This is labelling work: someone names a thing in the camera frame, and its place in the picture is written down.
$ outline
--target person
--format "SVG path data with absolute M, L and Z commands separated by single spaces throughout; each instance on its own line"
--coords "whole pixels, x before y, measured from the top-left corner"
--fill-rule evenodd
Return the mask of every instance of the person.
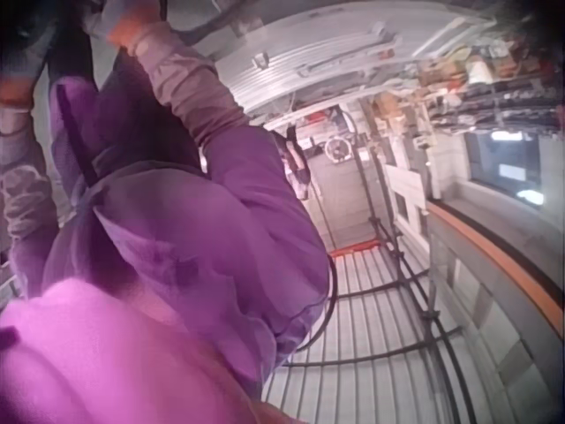
M 121 49 L 101 89 L 88 36 L 57 16 L 0 64 L 0 186 L 26 293 L 0 315 L 0 421 L 294 422 L 260 394 L 320 317 L 329 267 L 273 135 L 157 0 L 81 18 Z M 74 207 L 62 228 L 30 113 L 46 61 Z

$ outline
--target hand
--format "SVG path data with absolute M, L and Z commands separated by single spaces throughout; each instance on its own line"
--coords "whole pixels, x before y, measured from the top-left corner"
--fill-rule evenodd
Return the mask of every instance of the hand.
M 160 22 L 159 0 L 86 0 L 83 27 L 92 36 L 129 48 L 143 30 Z
M 60 8 L 54 1 L 39 2 L 29 17 L 0 45 L 0 102 L 31 108 L 35 83 L 57 33 Z

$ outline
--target orange stripe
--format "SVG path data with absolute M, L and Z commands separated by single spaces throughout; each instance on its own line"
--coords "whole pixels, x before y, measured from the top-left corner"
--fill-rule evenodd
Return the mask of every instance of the orange stripe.
M 488 238 L 446 210 L 428 203 L 428 211 L 464 235 L 473 245 L 483 251 L 518 287 L 531 299 L 547 321 L 563 338 L 563 310 L 546 293 L 540 284 L 520 264 L 506 254 Z
M 331 252 L 330 256 L 332 258 L 337 258 L 338 256 L 345 256 L 346 254 L 354 254 L 355 252 L 361 252 L 363 250 L 372 249 L 373 247 L 376 247 L 379 244 L 380 244 L 379 240 L 376 240 L 376 239 L 362 241 L 361 243 L 357 243 L 355 245 L 347 246 L 347 247 L 344 247 L 343 249 L 337 249 L 337 250 Z

